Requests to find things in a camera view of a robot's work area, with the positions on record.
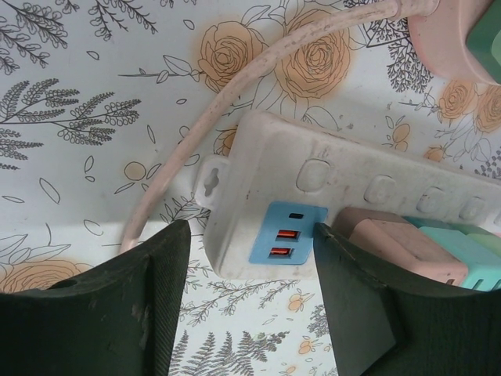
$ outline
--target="blue usb panel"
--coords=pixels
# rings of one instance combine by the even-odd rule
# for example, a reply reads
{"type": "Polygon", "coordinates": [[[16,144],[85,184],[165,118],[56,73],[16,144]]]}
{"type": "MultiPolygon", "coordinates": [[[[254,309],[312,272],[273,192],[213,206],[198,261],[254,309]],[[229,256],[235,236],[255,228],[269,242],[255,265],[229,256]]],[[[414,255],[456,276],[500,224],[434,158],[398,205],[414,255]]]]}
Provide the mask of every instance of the blue usb panel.
{"type": "Polygon", "coordinates": [[[254,242],[253,264],[301,265],[313,249],[313,227],[324,222],[327,208],[275,201],[268,206],[254,242]]]}

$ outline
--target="pink object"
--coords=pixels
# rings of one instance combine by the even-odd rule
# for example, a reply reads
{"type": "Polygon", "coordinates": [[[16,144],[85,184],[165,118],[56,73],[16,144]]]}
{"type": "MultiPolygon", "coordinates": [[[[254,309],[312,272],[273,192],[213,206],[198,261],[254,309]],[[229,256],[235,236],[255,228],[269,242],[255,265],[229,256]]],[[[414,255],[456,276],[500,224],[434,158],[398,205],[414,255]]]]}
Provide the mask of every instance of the pink object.
{"type": "Polygon", "coordinates": [[[423,277],[460,286],[468,274],[464,263],[398,215],[346,208],[333,227],[361,249],[423,277]]]}
{"type": "Polygon", "coordinates": [[[442,78],[498,85],[466,47],[467,36],[493,0],[441,0],[430,16],[409,17],[424,66],[442,78]]]}

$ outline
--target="power strip socket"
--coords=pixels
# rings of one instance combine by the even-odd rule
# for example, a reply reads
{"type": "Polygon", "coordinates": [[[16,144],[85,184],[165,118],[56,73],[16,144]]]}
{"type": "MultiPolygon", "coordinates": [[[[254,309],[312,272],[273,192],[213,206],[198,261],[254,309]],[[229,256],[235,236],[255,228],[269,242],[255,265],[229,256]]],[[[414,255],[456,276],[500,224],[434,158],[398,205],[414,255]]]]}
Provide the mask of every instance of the power strip socket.
{"type": "Polygon", "coordinates": [[[241,119],[227,158],[201,165],[194,193],[212,210],[207,257],[230,279],[315,277],[312,226],[345,207],[501,226],[493,179],[261,111],[241,119]],[[288,216],[310,212],[297,227],[288,216]]]}

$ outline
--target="pink cable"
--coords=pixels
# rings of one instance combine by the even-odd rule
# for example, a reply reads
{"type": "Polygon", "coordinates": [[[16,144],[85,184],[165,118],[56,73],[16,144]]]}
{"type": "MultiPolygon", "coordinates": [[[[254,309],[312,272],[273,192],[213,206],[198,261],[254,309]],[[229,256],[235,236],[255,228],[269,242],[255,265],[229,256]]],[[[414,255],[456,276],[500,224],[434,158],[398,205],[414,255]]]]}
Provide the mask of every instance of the pink cable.
{"type": "Polygon", "coordinates": [[[150,184],[150,188],[142,196],[141,201],[128,220],[120,253],[128,251],[137,245],[150,213],[165,195],[173,178],[201,144],[224,111],[249,84],[273,69],[283,57],[325,35],[358,24],[382,20],[396,15],[404,17],[418,12],[429,14],[436,8],[436,4],[433,7],[434,3],[438,4],[438,0],[383,0],[343,10],[291,32],[252,60],[220,91],[190,129],[188,135],[158,170],[153,182],[150,184]]]}

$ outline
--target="white power strip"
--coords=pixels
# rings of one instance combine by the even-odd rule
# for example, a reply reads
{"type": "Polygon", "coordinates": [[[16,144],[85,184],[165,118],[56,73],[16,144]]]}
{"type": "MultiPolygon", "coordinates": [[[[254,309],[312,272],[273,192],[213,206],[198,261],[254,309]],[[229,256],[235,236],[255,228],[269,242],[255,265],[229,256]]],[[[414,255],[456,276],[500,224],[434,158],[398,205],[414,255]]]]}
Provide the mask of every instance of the white power strip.
{"type": "MultiPolygon", "coordinates": [[[[499,232],[500,197],[501,186],[493,179],[260,111],[242,118],[229,157],[209,157],[195,183],[196,201],[212,210],[204,234],[207,257],[219,276],[231,279],[316,276],[311,249],[300,265],[281,265],[282,259],[290,260],[280,255],[256,263],[257,253],[270,252],[261,240],[270,237],[266,232],[273,203],[310,205],[304,211],[310,221],[309,209],[318,215],[316,209],[326,208],[325,219],[317,218],[329,225],[349,206],[499,232]]],[[[287,204],[280,210],[287,210],[287,204]]],[[[284,230],[291,226],[283,220],[284,230]]],[[[309,230],[295,231],[292,237],[294,233],[298,247],[311,235],[309,230]]]]}

